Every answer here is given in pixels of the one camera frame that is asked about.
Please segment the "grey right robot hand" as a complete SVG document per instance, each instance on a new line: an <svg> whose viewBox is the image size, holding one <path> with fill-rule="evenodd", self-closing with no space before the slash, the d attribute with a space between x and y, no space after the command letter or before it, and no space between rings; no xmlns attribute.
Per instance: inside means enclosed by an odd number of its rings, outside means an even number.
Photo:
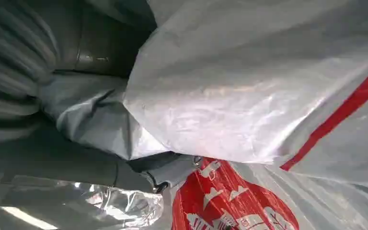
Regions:
<svg viewBox="0 0 368 230"><path fill-rule="evenodd" d="M143 1L0 0L0 172L151 192L122 104Z"/></svg>

